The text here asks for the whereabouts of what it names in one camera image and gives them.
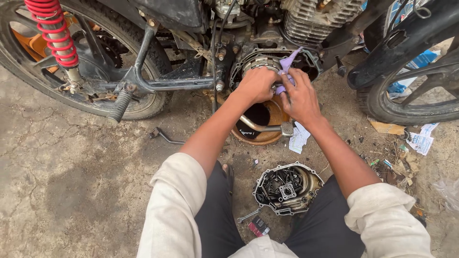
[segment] wrench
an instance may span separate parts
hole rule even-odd
[[[242,218],[237,218],[237,223],[242,223],[243,220],[247,219],[248,217],[251,217],[257,213],[260,213],[261,212],[261,208],[258,208],[256,211],[252,212],[251,214],[245,216],[245,217],[242,217]]]

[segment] rag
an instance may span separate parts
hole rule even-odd
[[[287,74],[287,78],[290,80],[290,82],[295,85],[295,81],[293,80],[292,76],[288,74],[288,69],[290,68],[291,64],[293,63],[293,60],[295,57],[298,55],[298,53],[303,49],[303,47],[298,48],[295,50],[292,54],[290,54],[289,57],[284,58],[280,61],[280,66],[282,66],[282,69],[278,72],[278,74],[285,73]],[[281,94],[282,92],[285,92],[285,87],[283,85],[280,85],[276,88],[276,95]]]

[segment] white shirt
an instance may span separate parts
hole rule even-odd
[[[150,181],[153,186],[138,258],[201,257],[194,220],[206,196],[207,179],[191,156],[175,153]],[[354,191],[347,199],[346,225],[361,235],[369,258],[432,258],[430,236],[408,210],[414,198],[397,187],[379,183]],[[285,244],[268,235],[256,238],[231,258],[296,258]]]

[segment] bolt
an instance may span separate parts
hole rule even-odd
[[[221,92],[223,90],[223,83],[222,82],[219,82],[217,83],[217,86],[215,86],[215,88],[217,89],[217,92]]]
[[[233,52],[234,52],[235,54],[237,54],[237,52],[239,52],[239,46],[238,46],[238,45],[234,45],[234,46],[233,46]]]
[[[154,26],[155,26],[155,20],[153,20],[153,19],[148,19],[148,25],[154,27]]]

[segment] cracked pavement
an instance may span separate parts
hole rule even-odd
[[[157,117],[112,127],[105,118],[43,95],[2,67],[0,83],[0,257],[135,257],[151,192],[148,181],[179,148],[147,134],[159,126],[175,140],[186,139],[210,116],[208,99],[177,92]],[[395,137],[372,129],[335,68],[314,86],[338,134],[352,139],[357,153],[384,158],[376,153]],[[458,257],[459,212],[447,210],[431,186],[440,178],[459,177],[458,132],[458,121],[441,123],[426,157],[410,151],[420,166],[413,192],[428,215],[432,253],[438,258]],[[363,143],[356,140],[361,135]],[[296,160],[318,172],[325,167],[312,138],[301,155],[285,144],[286,139],[269,146],[227,139],[220,160],[235,168],[235,218],[256,209],[251,191],[265,169]],[[260,161],[256,167],[254,159]],[[330,175],[326,168],[320,176]],[[260,217],[272,239],[288,236],[289,216],[264,208]],[[254,238],[246,224],[238,228],[245,241]]]

